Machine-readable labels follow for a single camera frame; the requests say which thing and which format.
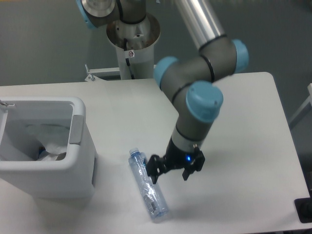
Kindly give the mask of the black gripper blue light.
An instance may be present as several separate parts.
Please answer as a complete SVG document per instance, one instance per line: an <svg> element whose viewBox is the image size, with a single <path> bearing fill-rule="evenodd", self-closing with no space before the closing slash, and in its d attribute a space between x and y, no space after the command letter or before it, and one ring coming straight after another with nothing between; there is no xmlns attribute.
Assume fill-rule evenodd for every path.
<svg viewBox="0 0 312 234"><path fill-rule="evenodd" d="M150 157L146 165L146 172L152 183L156 184L160 175L171 170L184 169L182 177L186 181L195 171L202 170L204 162L205 156L198 147L187 152L178 148L171 138L163 157L158 155Z"/></svg>

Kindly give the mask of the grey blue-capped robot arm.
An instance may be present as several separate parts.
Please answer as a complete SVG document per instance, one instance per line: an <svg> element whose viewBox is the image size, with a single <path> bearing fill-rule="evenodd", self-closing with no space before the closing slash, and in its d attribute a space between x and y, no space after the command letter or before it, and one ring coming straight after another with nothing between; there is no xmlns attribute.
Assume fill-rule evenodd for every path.
<svg viewBox="0 0 312 234"><path fill-rule="evenodd" d="M77 6L89 28L106 26L115 47L121 79L153 77L178 112L164 156L152 155L146 171L152 182L161 174L183 169L183 179L202 169L200 147L223 103L213 86L226 76L244 70L248 50L240 40L227 37L207 0L177 0L175 5L198 50L186 62L165 57L154 62L154 45L160 36L157 19L144 0L79 0Z"/></svg>

